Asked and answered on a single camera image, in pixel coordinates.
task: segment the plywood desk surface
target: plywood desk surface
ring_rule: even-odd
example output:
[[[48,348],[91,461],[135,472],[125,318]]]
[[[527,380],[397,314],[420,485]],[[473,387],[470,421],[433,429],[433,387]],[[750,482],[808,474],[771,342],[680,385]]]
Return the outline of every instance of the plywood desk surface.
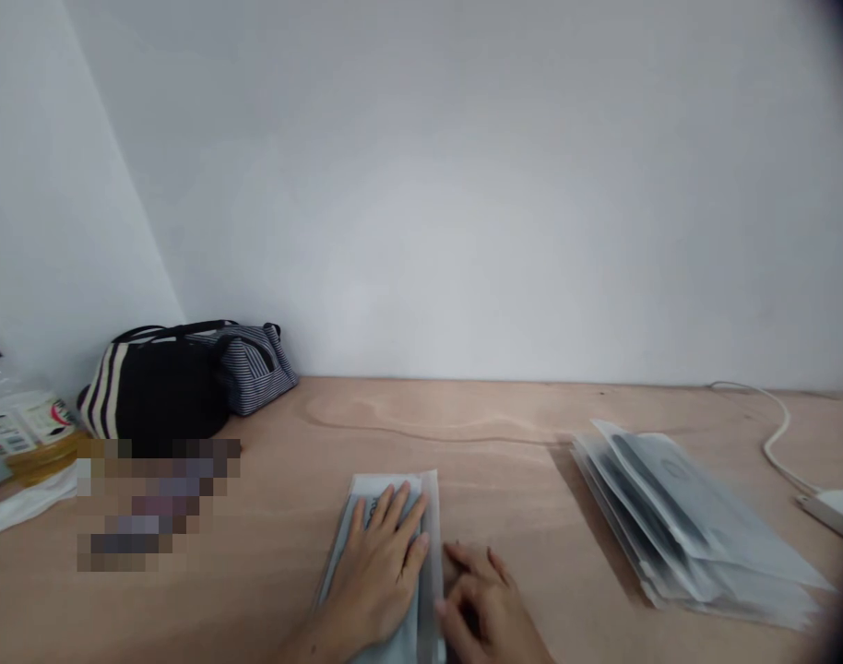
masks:
[[[784,398],[777,454],[843,488],[843,396]],[[843,539],[760,454],[777,417],[705,389],[306,378],[222,432],[243,440],[242,476],[158,572],[77,572],[76,501],[0,534],[0,662],[270,661],[311,605],[351,474],[429,468],[444,539],[498,550],[559,661],[806,660],[837,597],[816,596],[812,634],[649,608],[567,449],[591,418],[667,433],[843,588]]]

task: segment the white cable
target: white cable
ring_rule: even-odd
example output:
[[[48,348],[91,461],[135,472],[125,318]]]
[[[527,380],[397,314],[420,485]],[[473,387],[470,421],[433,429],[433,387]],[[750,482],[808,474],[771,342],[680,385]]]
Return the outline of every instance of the white cable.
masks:
[[[784,405],[784,402],[775,395],[766,392],[764,389],[760,389],[759,387],[754,387],[752,385],[742,385],[741,383],[733,383],[731,381],[717,381],[716,383],[711,383],[710,385],[708,385],[708,387],[713,389],[716,385],[734,385],[735,387],[752,389],[759,392],[760,394],[766,395],[767,397],[775,401],[781,407],[781,410],[784,412],[784,421],[781,423],[781,426],[779,426],[775,430],[775,432],[766,439],[766,442],[763,443],[763,454],[766,455],[766,459],[770,464],[775,467],[775,470],[781,473],[787,481],[796,484],[800,489],[803,489],[808,493],[815,494],[822,491],[821,487],[816,487],[814,484],[810,484],[789,468],[782,466],[781,462],[778,461],[772,454],[773,443],[782,435],[784,435],[784,432],[787,431],[788,427],[790,426],[790,411],[788,410],[788,407]]]

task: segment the finger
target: finger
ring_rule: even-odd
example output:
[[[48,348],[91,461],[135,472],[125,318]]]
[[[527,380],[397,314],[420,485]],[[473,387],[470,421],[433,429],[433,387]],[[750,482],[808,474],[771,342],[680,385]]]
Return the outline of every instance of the finger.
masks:
[[[422,570],[424,558],[428,555],[428,548],[431,545],[431,536],[422,533],[412,542],[409,552],[406,554],[406,561],[403,563],[403,581],[411,587],[419,579],[419,572]]]
[[[449,590],[449,601],[458,607],[469,604],[477,613],[483,613],[480,605],[483,582],[473,575],[462,575]]]
[[[397,530],[397,523],[399,523],[400,515],[403,514],[403,507],[406,505],[406,501],[409,497],[410,484],[408,482],[403,482],[400,485],[400,490],[397,492],[397,495],[394,496],[394,500],[391,501],[391,505],[387,508],[385,520],[382,522],[382,528],[384,528],[386,532]]]
[[[394,495],[394,485],[388,484],[384,492],[378,497],[378,504],[375,506],[375,513],[369,520],[369,528],[378,528],[385,518],[387,506],[391,503],[391,496]]]
[[[354,511],[350,515],[350,530],[348,539],[356,537],[363,532],[363,513],[366,511],[366,499],[358,498],[354,504]]]
[[[463,664],[482,664],[486,661],[483,646],[474,638],[458,607],[441,599],[434,604],[440,619],[440,631]]]
[[[502,577],[502,581],[504,581],[508,587],[515,587],[516,584],[514,583],[514,577],[512,577],[511,573],[507,571],[507,564],[505,564],[505,561],[502,560],[502,557],[491,548],[486,549],[486,554],[489,556],[489,562],[493,564],[495,571]]]
[[[400,524],[400,528],[397,530],[398,537],[405,542],[405,544],[409,544],[410,539],[413,535],[415,535],[415,531],[419,529],[419,524],[422,522],[424,510],[426,510],[427,507],[428,494],[423,493],[419,496],[419,499],[415,502],[415,505],[412,506],[412,509],[410,509],[410,512],[406,515],[406,518],[403,519],[403,523]]]
[[[481,578],[490,579],[491,581],[501,580],[501,577],[495,571],[493,564],[490,563],[489,559],[479,551],[474,551],[469,547],[462,546],[458,542],[455,544],[447,543],[444,545],[444,548],[450,558],[452,558],[456,563],[468,568],[473,574],[480,576]]]

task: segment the plastic bottle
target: plastic bottle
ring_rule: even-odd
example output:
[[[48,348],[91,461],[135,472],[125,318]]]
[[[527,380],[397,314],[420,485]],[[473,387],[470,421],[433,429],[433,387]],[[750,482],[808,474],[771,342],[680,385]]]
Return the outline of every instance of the plastic bottle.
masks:
[[[19,483],[32,486],[67,468],[87,438],[45,381],[19,375],[0,353],[0,457]]]

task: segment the yellow liquid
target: yellow liquid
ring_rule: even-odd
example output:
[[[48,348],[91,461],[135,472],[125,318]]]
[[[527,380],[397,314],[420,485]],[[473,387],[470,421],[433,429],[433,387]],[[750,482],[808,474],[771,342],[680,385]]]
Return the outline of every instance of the yellow liquid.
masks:
[[[73,464],[77,460],[77,444],[87,439],[89,434],[78,430],[51,445],[8,456],[5,462],[19,484],[34,486]]]

